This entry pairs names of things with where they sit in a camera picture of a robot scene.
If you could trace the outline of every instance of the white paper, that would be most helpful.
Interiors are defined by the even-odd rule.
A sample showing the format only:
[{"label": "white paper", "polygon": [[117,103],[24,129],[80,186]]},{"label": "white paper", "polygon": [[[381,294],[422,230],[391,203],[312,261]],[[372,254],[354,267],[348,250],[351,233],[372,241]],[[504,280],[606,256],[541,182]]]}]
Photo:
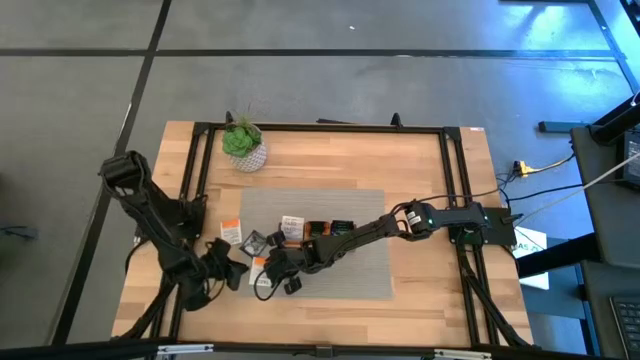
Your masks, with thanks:
[{"label": "white paper", "polygon": [[[262,270],[264,270],[265,261],[266,258],[263,257],[256,256],[253,258],[253,261],[251,262],[251,273],[249,274],[249,285],[253,286],[253,284],[256,282],[256,278],[258,277],[258,275],[260,275]],[[258,286],[271,287],[271,280],[269,280],[266,273],[263,273],[260,276],[260,279],[258,279]]]},{"label": "white paper", "polygon": [[[547,234],[531,229],[516,227],[516,249],[513,256],[520,258],[547,248]],[[549,290],[549,273],[542,273],[520,279],[520,284]]]},{"label": "white paper", "polygon": [[240,230],[240,219],[220,222],[220,236],[222,240],[231,245],[242,242],[242,231]]},{"label": "white paper", "polygon": [[295,216],[283,216],[280,230],[284,237],[290,241],[301,241],[304,237],[304,218]]}]

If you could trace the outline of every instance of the gray floor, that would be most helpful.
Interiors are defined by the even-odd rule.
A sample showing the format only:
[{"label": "gray floor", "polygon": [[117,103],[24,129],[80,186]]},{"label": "gray floor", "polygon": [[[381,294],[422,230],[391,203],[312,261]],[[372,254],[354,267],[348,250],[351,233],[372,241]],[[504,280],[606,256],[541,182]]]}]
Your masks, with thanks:
[{"label": "gray floor", "polygon": [[[640,78],[639,40],[617,0],[598,0]],[[160,0],[5,0],[0,47],[144,48]],[[174,1],[161,48],[606,49],[586,5],[468,1]],[[48,335],[140,70],[139,58],[0,58],[0,222],[35,226],[40,238],[0,242],[0,347]],[[129,142],[155,161],[164,123],[319,117],[486,128],[496,172],[522,159],[569,155],[565,135],[539,121],[591,122],[631,92],[614,62],[451,58],[158,58]],[[579,182],[575,163],[509,185],[512,196]],[[558,197],[514,205],[530,212]],[[591,230],[584,197],[533,217],[554,237]],[[133,222],[111,206],[71,340],[108,338]],[[537,343],[584,352],[575,322],[532,315]],[[556,331],[549,339],[545,329]]]}]

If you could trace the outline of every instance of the wooden table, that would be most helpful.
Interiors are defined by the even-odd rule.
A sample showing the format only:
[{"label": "wooden table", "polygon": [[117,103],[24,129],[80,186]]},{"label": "wooden table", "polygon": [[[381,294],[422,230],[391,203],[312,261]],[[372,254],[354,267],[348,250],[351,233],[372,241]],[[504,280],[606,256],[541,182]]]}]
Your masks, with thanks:
[{"label": "wooden table", "polygon": [[[153,180],[177,198],[193,129],[192,122],[169,122]],[[462,128],[462,144],[472,193],[497,187],[484,130]],[[220,235],[221,220],[237,218],[245,187],[381,189],[386,211],[413,198],[445,194],[438,137],[425,134],[265,131],[267,163],[245,174],[234,170],[216,133],[208,173],[207,219],[203,239]],[[199,149],[204,147],[201,140]],[[461,194],[453,143],[449,144],[456,193]],[[200,157],[195,169],[200,168]],[[190,194],[195,192],[191,182]],[[476,198],[500,206],[497,193]],[[446,199],[431,202],[447,206]],[[388,240],[392,300],[273,298],[260,302],[225,289],[205,308],[185,312],[179,339],[290,344],[469,346],[460,275],[447,230],[409,243]],[[246,256],[233,249],[232,258]],[[513,259],[499,246],[484,248],[491,295],[518,334],[532,342]],[[151,244],[131,260],[113,334],[122,334],[156,295],[161,272]],[[171,305],[162,334],[168,333]],[[487,342],[482,306],[476,299],[480,336]]]}]

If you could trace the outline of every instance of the gray fabric mat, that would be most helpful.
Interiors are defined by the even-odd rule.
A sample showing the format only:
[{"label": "gray fabric mat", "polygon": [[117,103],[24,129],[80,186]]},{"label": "gray fabric mat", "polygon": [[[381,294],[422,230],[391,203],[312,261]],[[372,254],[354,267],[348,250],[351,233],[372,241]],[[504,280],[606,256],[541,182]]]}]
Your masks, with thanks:
[{"label": "gray fabric mat", "polygon": [[[351,220],[361,226],[384,214],[384,192],[380,190],[314,190],[247,188],[242,193],[242,236],[257,230],[267,236],[278,228],[283,215],[305,221]],[[262,256],[268,256],[267,247]],[[242,260],[251,266],[251,259]],[[284,285],[274,296],[339,299],[391,299],[391,269],[388,241],[381,239],[347,253],[332,267],[314,275],[300,273],[302,289],[286,295]],[[271,290],[259,286],[262,296]],[[241,295],[254,296],[249,274],[242,277]]]}]

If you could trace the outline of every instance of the table leg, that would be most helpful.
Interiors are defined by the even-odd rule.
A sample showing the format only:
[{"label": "table leg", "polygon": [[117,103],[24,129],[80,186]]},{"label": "table leg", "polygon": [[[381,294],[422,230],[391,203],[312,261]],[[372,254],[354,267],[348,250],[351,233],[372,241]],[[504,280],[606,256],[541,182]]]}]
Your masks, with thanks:
[{"label": "table leg", "polygon": [[522,279],[582,260],[600,260],[595,233],[519,258],[518,275]]}]

